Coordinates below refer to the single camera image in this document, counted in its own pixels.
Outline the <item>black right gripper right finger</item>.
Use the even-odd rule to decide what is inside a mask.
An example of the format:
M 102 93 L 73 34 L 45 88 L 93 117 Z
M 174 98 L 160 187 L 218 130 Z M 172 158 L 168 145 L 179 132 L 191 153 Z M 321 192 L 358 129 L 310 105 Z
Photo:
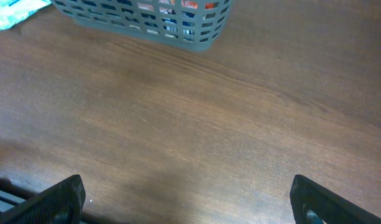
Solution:
M 297 174 L 290 190 L 296 224 L 381 224 L 381 218 Z

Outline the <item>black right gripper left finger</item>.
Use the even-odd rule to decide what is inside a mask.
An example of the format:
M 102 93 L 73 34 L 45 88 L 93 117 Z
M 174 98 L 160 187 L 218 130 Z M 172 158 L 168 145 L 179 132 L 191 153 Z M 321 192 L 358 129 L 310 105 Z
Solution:
M 0 213 L 0 224 L 80 224 L 85 197 L 75 174 Z

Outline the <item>light green wipes pack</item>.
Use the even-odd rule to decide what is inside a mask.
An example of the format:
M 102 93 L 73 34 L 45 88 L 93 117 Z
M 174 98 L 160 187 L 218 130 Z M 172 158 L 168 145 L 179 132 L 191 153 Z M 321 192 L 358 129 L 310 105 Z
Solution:
M 49 5 L 51 0 L 0 0 L 0 31 L 10 29 Z

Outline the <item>grey plastic basket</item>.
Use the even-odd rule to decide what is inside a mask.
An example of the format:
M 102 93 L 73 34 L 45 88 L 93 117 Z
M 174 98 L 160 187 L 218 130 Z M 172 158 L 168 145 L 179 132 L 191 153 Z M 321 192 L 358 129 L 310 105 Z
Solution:
M 231 0 L 52 0 L 77 24 L 192 51 L 220 35 Z

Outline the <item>blue tissue pack box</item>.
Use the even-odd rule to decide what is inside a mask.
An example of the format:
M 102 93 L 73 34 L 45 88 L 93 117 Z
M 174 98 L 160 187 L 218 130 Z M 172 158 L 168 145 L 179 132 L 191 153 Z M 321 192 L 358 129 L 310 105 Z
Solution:
M 163 40 L 203 45 L 223 27 L 230 2 L 220 0 L 132 1 L 138 27 Z

